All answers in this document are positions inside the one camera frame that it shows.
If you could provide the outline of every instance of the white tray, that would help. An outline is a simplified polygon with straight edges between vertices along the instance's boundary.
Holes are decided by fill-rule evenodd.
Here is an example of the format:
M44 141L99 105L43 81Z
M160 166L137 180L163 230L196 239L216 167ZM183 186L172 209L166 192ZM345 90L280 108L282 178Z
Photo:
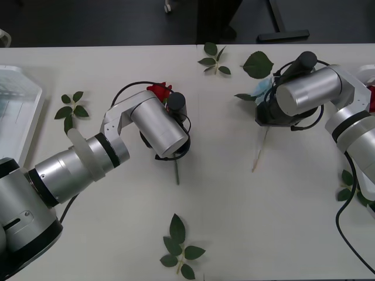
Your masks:
M44 100L21 68L0 66L0 159L11 157L23 166Z

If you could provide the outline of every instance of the white tabletop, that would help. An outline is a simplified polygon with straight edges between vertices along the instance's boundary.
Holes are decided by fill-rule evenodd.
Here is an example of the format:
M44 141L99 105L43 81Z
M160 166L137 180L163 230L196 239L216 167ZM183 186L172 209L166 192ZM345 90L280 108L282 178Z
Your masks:
M86 138L97 134L116 92L139 80L166 81L182 92L193 124L192 147L179 161L180 186L173 164L155 161L137 127L126 127L122 139L131 159L78 197L60 240L13 280L183 280L159 261L174 213L187 225L188 243L207 250L192 263L197 280L203 274L207 281L372 278L335 226L342 205L335 193L346 163L324 129L333 108L308 131L271 128L251 172L261 128L255 106L233 95L255 89L258 81L239 66L257 50L274 70L306 50L332 64L375 62L373 44L230 45L222 63L232 78L225 78L203 74L196 63L202 46L0 50L0 64L22 67L47 94L28 168L70 146L63 121L53 119L63 94L85 92L91 117L77 128ZM56 207L58 216L63 207ZM341 225L375 265L375 222L367 210L353 200Z

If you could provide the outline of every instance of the green stem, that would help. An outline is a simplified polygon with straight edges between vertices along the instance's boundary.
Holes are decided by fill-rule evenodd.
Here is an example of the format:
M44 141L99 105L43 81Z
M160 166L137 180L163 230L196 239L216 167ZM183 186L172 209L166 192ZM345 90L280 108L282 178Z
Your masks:
M177 268L177 272L176 272L177 275L178 275L178 273L180 273L180 269L181 269L181 266L183 265L184 257L185 257L185 250L184 250L184 248L182 248L182 258L178 263L178 268Z
M180 185L180 177L178 175L178 164L177 164L177 160L174 161L175 162L175 176L176 176L176 183L177 185L179 186Z

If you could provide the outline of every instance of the dark floor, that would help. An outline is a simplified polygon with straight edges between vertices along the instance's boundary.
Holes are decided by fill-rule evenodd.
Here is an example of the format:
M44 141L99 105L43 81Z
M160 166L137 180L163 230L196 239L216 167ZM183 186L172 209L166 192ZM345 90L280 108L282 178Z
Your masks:
M204 43L197 41L198 1L205 0L176 0L167 15L164 0L23 0L23 7L1 0L0 28L11 34L12 47ZM375 43L374 0L278 5L286 29L310 31L309 39L296 43ZM253 44L259 33L273 32L267 0L243 0L231 26L237 39L220 43Z

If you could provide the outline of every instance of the red rose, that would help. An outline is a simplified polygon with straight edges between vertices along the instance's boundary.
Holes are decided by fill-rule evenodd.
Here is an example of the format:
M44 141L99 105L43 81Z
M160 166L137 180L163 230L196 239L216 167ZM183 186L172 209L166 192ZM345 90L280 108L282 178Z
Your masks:
M160 83L163 86L166 86L166 82ZM164 102L165 99L169 98L169 94L171 91L168 91L167 89L164 89L163 87L160 87L159 85L152 85L148 86L147 90L154 92L155 96L158 97L160 102Z
M375 112L375 87L369 87L371 91L371 101L370 101L370 113Z

